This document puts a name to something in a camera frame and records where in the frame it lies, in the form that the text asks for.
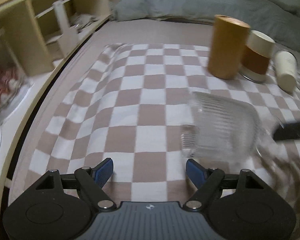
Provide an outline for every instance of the wrinkled gray fabric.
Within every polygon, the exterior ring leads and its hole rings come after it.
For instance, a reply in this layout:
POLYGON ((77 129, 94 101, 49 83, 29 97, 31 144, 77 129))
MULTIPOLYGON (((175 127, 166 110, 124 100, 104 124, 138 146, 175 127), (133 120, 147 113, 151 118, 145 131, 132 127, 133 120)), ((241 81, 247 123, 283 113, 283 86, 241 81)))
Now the wrinkled gray fabric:
POLYGON ((269 0, 121 0, 114 7, 118 21, 181 17, 213 19, 221 14, 248 23, 275 41, 300 51, 300 17, 269 0))

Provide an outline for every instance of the pink and white checkered fabric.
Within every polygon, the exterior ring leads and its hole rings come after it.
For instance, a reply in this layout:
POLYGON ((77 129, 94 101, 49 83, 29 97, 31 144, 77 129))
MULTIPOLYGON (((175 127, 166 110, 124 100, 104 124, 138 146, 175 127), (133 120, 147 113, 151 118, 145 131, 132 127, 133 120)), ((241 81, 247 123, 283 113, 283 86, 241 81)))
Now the pink and white checkered fabric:
MULTIPOLYGON (((248 102, 261 118, 300 118, 300 92, 280 90, 271 68, 265 84, 240 75, 224 81, 208 73, 208 53, 207 47, 188 45, 107 46, 58 106, 33 153, 25 189, 49 169, 73 173, 111 157, 114 174, 104 191, 117 203, 183 203, 194 192, 180 148, 183 109, 192 90, 248 102)), ((280 156, 272 153, 268 160, 252 155, 240 167, 226 161, 204 166, 253 170, 300 218, 300 142, 284 145, 280 156)))

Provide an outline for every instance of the blue gripper pad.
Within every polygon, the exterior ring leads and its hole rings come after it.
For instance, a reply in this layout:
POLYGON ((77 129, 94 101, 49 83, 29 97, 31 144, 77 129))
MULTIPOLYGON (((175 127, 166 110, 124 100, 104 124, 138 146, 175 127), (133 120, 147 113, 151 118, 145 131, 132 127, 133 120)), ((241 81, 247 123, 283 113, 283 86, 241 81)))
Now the blue gripper pad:
POLYGON ((106 184, 108 179, 111 177, 113 173, 113 160, 109 158, 108 161, 103 164, 100 168, 94 171, 94 181, 95 183, 100 187, 103 188, 103 186, 106 184))
POLYGON ((203 168, 200 164, 196 166, 190 160, 186 163, 186 174, 197 189, 199 189, 207 179, 207 170, 203 168))
POLYGON ((178 202, 122 202, 113 212, 98 214, 76 240, 225 240, 199 212, 178 202))

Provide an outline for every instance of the orange cylinder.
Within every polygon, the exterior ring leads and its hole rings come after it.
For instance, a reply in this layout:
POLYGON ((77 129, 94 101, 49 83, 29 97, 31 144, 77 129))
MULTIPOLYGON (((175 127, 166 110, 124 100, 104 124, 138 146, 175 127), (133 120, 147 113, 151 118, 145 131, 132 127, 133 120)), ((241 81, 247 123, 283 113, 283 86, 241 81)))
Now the orange cylinder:
POLYGON ((240 20, 215 15, 208 71, 221 79, 233 79, 240 68, 250 26, 240 20))

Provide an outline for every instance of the white and brown cup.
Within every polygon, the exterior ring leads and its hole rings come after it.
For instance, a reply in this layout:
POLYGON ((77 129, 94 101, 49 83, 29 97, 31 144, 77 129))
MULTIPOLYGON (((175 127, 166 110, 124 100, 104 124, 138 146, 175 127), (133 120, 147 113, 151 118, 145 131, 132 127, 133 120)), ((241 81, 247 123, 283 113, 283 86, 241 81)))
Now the white and brown cup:
POLYGON ((240 74, 256 83, 264 82, 274 45, 269 36, 251 31, 241 59, 240 74))

